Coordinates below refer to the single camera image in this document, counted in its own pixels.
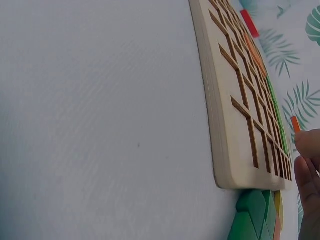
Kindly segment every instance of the leaf pattern wallpaper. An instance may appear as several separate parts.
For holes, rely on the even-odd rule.
[[[298,52],[293,48],[293,44],[284,39],[284,35],[277,33],[274,29],[262,29],[259,33],[259,41],[269,66],[275,67],[279,77],[285,70],[291,78],[289,66],[300,64]]]
[[[295,158],[299,153],[290,118],[296,116],[304,131],[320,128],[320,0],[239,0],[238,3],[249,12],[259,31],[256,43],[264,53],[270,80],[282,106]],[[304,211],[298,189],[294,187],[293,193],[283,194],[288,196],[292,207],[296,204],[295,215],[284,217],[295,218],[298,239]]]

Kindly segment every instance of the orange puzzle piece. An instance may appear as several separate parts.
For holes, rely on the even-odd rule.
[[[280,223],[279,215],[276,214],[273,240],[280,240],[280,235],[281,235],[281,223]]]
[[[248,45],[248,48],[254,58],[254,60],[256,61],[256,63],[259,65],[259,67],[261,68],[262,70],[262,76],[264,78],[267,77],[267,70],[264,66],[264,63],[263,63],[263,60],[261,59],[260,55],[258,54],[257,52],[257,49],[254,47],[253,43],[251,42],[250,40],[250,37],[248,36],[248,34],[244,34],[244,38],[245,38],[245,41],[246,41],[246,44]]]
[[[294,129],[294,133],[298,133],[301,131],[300,126],[299,126],[299,122],[296,116],[291,117],[291,122],[293,125],[293,129]]]

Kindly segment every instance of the white surface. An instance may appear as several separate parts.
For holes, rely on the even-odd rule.
[[[2,1],[0,33],[1,239],[227,238],[188,0]]]

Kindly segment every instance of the red puzzle piece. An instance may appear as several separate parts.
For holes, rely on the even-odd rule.
[[[258,32],[250,14],[248,13],[248,11],[246,9],[243,9],[240,13],[245,21],[245,24],[247,25],[252,37],[258,38],[260,36],[259,32]]]

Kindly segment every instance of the puzzle piece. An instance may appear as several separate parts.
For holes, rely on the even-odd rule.
[[[245,24],[247,25],[252,37],[258,38],[260,36],[258,29],[256,28],[256,25],[255,25],[254,21],[252,20],[250,14],[248,13],[248,11],[246,9],[243,9],[242,11],[240,11],[240,13],[243,17]]]
[[[238,213],[249,213],[256,235],[260,236],[266,212],[266,201],[262,192],[259,190],[244,192],[236,203],[236,210]]]
[[[277,210],[273,198],[273,194],[271,191],[264,191],[263,193],[265,203],[266,203],[266,209],[264,213],[264,220],[266,222],[269,235],[273,236],[275,232],[275,225],[276,225],[276,215]]]
[[[280,114],[280,110],[279,110],[278,101],[277,101],[277,98],[276,98],[276,93],[275,93],[274,87],[272,86],[272,83],[271,83],[271,81],[269,79],[269,76],[266,77],[266,81],[267,81],[269,89],[270,89],[272,101],[273,101],[274,108],[275,108],[275,114],[276,114],[277,122],[278,122],[278,124],[280,126],[280,135],[281,135],[281,141],[282,141],[282,145],[283,145],[283,151],[285,152],[285,154],[288,154],[287,138],[286,138],[284,125],[283,125],[281,114]]]
[[[280,235],[281,235],[281,222],[280,222],[279,215],[276,214],[273,240],[280,240]]]
[[[263,221],[263,226],[262,226],[259,240],[272,240],[272,238],[270,237],[270,234],[269,234],[269,230],[268,230],[266,221]]]
[[[260,55],[258,54],[258,51],[256,49],[256,47],[254,46],[254,44],[252,43],[250,37],[248,34],[244,34],[244,39],[245,39],[245,42],[249,48],[249,51],[252,55],[252,57],[254,58],[254,60],[256,61],[256,63],[259,65],[260,67],[260,70],[261,70],[261,73],[262,73],[262,76],[264,78],[267,77],[267,70],[264,66],[264,63],[263,63],[263,60],[261,59]]]
[[[258,240],[248,212],[235,215],[228,240]]]
[[[279,217],[280,226],[282,230],[284,227],[284,206],[283,206],[282,196],[280,191],[276,191],[274,193],[274,205]]]
[[[299,122],[298,122],[298,119],[296,116],[291,117],[291,122],[293,125],[294,133],[296,134],[296,133],[300,132],[301,129],[300,129],[300,125],[299,125]]]

